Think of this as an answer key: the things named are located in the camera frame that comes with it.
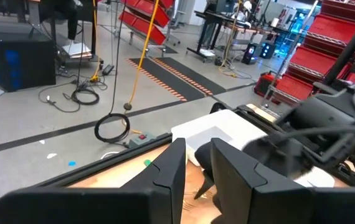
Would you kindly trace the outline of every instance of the concrete floor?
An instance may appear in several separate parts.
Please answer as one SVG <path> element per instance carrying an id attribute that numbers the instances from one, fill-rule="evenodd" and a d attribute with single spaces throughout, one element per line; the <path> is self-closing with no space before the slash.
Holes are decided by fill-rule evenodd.
<path id="1" fill-rule="evenodd" d="M 117 39 L 111 34 L 113 27 L 111 15 L 99 12 L 98 15 L 98 54 L 105 64 L 116 60 Z M 85 42 L 90 43 L 91 24 L 85 24 Z M 65 26 L 58 27 L 60 33 L 65 33 Z M 200 27 L 186 26 L 177 30 L 174 35 L 182 40 L 181 45 L 173 47 L 178 54 L 167 54 L 185 66 L 190 67 L 206 78 L 212 80 L 225 89 L 244 84 L 250 80 L 241 80 L 227 77 L 219 73 L 213 63 L 202 63 L 194 54 L 186 55 L 186 47 L 195 47 Z M 116 84 L 116 98 L 114 112 L 122 113 L 123 104 L 129 100 L 132 92 L 133 80 L 136 70 L 125 59 L 138 58 L 141 55 L 143 41 L 135 39 L 133 45 L 127 43 L 129 30 L 124 27 L 121 32 L 119 74 Z M 114 49 L 111 51 L 111 40 Z M 160 57 L 161 52 L 151 50 L 150 57 Z M 254 80 L 262 72 L 271 69 L 278 70 L 281 59 L 260 60 L 256 65 L 235 63 L 239 70 L 251 74 Z M 83 76 L 93 75 L 95 63 L 85 64 L 81 69 Z M 69 67 L 69 74 L 77 73 L 76 67 Z M 57 84 L 68 83 L 72 78 L 59 78 Z M 44 89 L 34 88 L 15 93 L 6 93 L 0 97 L 0 196 L 10 190 L 27 187 L 38 182 L 63 174 L 72 169 L 87 165 L 99 160 L 101 156 L 110 151 L 120 152 L 125 148 L 117 145 L 105 144 L 97 140 L 93 133 L 93 126 L 86 126 L 105 116 L 111 107 L 114 76 L 106 78 L 108 89 L 96 90 L 100 95 L 100 102 L 94 106 L 82 106 L 81 110 L 72 113 L 62 113 L 54 107 L 41 103 L 38 93 Z M 74 110 L 77 105 L 66 100 L 62 93 L 71 94 L 73 85 L 61 86 L 46 91 L 47 95 L 65 110 Z M 255 95 L 252 87 L 239 88 L 215 96 L 231 107 L 254 103 L 258 105 L 261 97 Z M 211 97 L 181 103 L 178 98 L 157 85 L 148 77 L 140 76 L 137 94 L 133 102 L 131 125 L 134 129 L 150 132 L 155 136 L 170 132 L 173 126 L 204 116 L 209 113 L 211 106 L 216 102 Z M 276 112 L 282 112 L 285 107 L 273 107 Z M 104 136 L 116 136 L 123 130 L 120 121 L 110 122 L 101 127 Z M 57 154 L 51 159 L 47 156 Z M 70 161 L 76 165 L 69 166 Z"/>

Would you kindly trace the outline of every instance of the white cable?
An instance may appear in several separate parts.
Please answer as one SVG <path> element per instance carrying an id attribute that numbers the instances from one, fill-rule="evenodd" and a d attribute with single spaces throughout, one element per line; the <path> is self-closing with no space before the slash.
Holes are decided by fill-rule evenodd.
<path id="1" fill-rule="evenodd" d="M 106 158 L 106 156 L 108 156 L 108 155 L 111 155 L 111 154 L 118 154 L 118 153 L 120 153 L 120 152 L 108 152 L 108 153 L 104 154 L 101 159 Z"/>

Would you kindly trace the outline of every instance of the orange striped tape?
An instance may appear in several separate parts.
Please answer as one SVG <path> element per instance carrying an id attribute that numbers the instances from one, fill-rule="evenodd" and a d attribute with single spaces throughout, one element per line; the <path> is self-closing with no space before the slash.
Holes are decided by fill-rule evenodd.
<path id="1" fill-rule="evenodd" d="M 202 91 L 203 93 L 212 96 L 213 93 L 211 91 L 209 91 L 207 88 L 203 87 L 202 85 L 196 83 L 195 81 L 193 81 L 191 78 L 183 75 L 182 73 L 180 73 L 179 71 L 177 71 L 176 69 L 170 67 L 169 65 L 165 64 L 164 62 L 158 60 L 158 59 L 154 59 L 155 62 L 157 62 L 158 64 L 160 64 L 162 67 L 166 68 L 167 70 L 169 70 L 170 72 L 174 73 L 175 75 L 181 77 L 183 80 L 187 81 L 188 83 L 190 83 L 191 85 L 195 86 L 197 89 L 199 89 L 200 91 Z"/>
<path id="2" fill-rule="evenodd" d="M 134 63 L 132 60 L 130 59 L 126 59 L 126 61 L 134 66 L 135 68 L 138 68 L 139 65 L 137 65 L 136 63 Z M 143 74 L 145 74 L 149 79 L 151 79 L 152 81 L 154 81 L 155 83 L 157 83 L 158 85 L 160 85 L 162 88 L 166 89 L 168 92 L 170 92 L 172 95 L 176 96 L 177 98 L 179 98 L 179 100 L 181 101 L 187 101 L 185 99 L 184 96 L 182 96 L 181 94 L 179 94 L 177 91 L 173 90 L 171 87 L 169 87 L 167 84 L 163 83 L 161 80 L 157 79 L 156 77 L 154 77 L 154 75 L 150 74 L 149 72 L 147 72 L 145 69 L 141 68 L 140 69 L 141 72 L 143 72 Z"/>

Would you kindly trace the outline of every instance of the black desk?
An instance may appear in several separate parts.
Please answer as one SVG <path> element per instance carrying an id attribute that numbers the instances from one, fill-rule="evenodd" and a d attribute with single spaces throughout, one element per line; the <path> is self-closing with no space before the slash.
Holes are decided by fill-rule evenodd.
<path id="1" fill-rule="evenodd" d="M 211 24 L 217 24 L 216 33 L 215 33 L 215 29 L 212 31 L 212 36 L 211 36 L 211 38 L 213 37 L 212 44 L 211 44 L 211 46 L 207 46 L 207 49 L 213 50 L 215 48 L 216 40 L 219 35 L 220 28 L 222 27 L 222 24 L 224 22 L 233 22 L 234 20 L 227 18 L 225 16 L 222 16 L 222 15 L 219 15 L 219 14 L 213 13 L 213 12 L 198 12 L 198 11 L 194 11 L 194 12 L 196 13 L 196 16 L 204 19 L 205 23 L 204 23 L 204 27 L 202 28 L 202 31 L 201 31 L 201 36 L 200 36 L 200 40 L 198 41 L 197 49 L 192 49 L 192 48 L 188 47 L 187 51 L 191 51 L 191 52 L 195 53 L 196 55 L 201 56 L 204 59 L 203 62 L 205 62 L 205 59 L 207 58 L 207 56 L 200 53 L 200 50 L 201 50 L 202 43 L 204 43 L 204 37 L 205 37 L 208 26 Z"/>

